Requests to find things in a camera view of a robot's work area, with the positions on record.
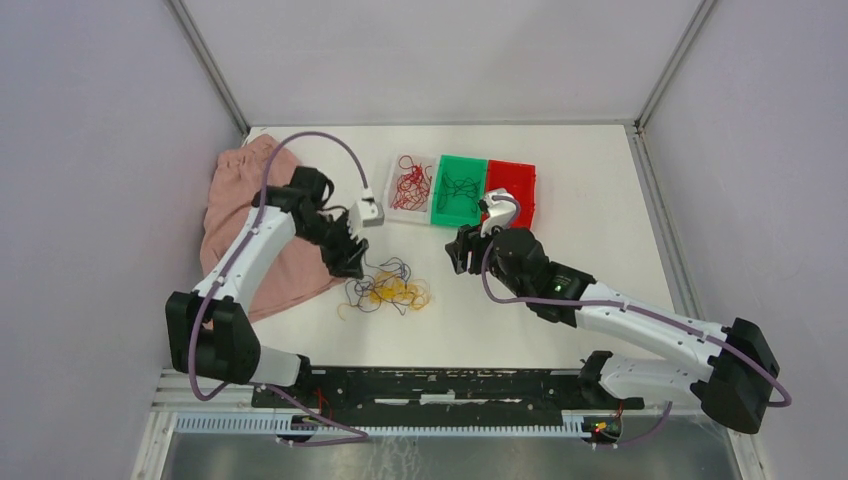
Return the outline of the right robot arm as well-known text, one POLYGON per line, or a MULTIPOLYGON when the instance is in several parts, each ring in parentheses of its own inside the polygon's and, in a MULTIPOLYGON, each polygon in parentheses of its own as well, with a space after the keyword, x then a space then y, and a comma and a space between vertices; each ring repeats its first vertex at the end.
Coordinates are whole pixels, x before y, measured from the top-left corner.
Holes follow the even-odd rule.
POLYGON ((527 228, 482 233, 464 225, 445 246, 458 274, 495 278, 523 304, 554 324, 602 333, 654 354, 634 360, 595 351, 581 368, 580 400, 602 408, 613 399, 697 404, 710 419, 756 434, 770 408, 791 398, 778 381, 776 357, 761 328, 743 318, 722 325, 635 301, 592 275, 549 259, 527 228))

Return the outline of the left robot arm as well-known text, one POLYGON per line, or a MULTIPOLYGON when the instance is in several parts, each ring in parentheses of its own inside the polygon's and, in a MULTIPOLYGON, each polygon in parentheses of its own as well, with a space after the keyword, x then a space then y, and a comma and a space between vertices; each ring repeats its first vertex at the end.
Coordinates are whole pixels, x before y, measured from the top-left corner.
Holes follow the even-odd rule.
POLYGON ((308 358, 263 345, 248 310, 273 260, 294 239, 317 246, 330 275, 363 277, 368 242, 362 232, 383 224, 382 206, 365 186, 360 199, 333 216, 327 207, 333 191, 326 175, 298 166, 288 184, 265 184, 255 194, 243 228, 212 272, 166 301, 177 371, 230 384, 276 385, 279 397, 294 407, 312 399, 308 358))

